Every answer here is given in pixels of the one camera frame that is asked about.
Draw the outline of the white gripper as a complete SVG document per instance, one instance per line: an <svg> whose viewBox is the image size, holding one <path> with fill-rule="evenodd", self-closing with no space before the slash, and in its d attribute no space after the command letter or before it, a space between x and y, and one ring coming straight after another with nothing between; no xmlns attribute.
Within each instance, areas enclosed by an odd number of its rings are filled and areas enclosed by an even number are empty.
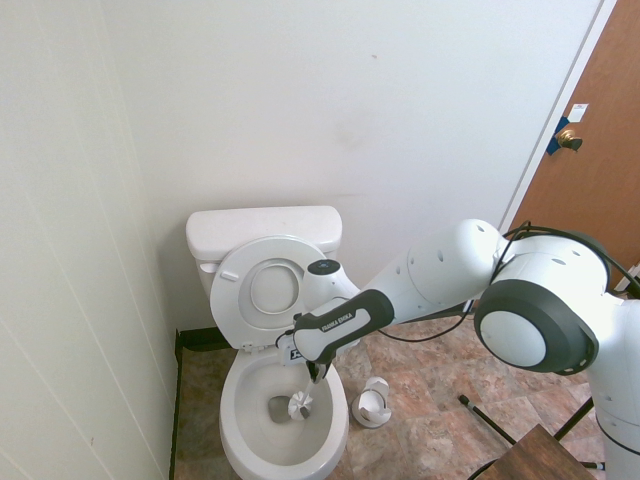
<svg viewBox="0 0 640 480"><path fill-rule="evenodd" d="M300 354L293 340L292 332L284 332L276 339L276 348L278 350L279 362L282 366L291 367L298 364L304 364L306 359ZM331 363L315 363L306 362L306 367L313 384L318 384L324 379L328 373Z"/></svg>

